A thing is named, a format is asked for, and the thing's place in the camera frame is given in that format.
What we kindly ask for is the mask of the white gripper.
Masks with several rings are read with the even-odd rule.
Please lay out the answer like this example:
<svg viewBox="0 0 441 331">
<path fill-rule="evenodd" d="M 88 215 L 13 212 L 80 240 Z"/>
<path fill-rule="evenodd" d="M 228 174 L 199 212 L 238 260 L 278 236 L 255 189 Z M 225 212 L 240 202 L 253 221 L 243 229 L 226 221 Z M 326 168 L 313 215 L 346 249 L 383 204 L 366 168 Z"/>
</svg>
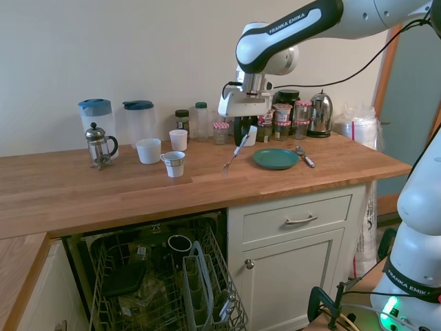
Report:
<svg viewBox="0 0 441 331">
<path fill-rule="evenodd" d="M 261 92 L 258 97 L 250 97 L 238 88 L 227 88 L 220 96 L 218 114 L 221 117 L 234 118 L 234 143 L 241 144 L 245 134 L 258 123 L 258 117 L 271 108 L 273 94 Z"/>
</svg>

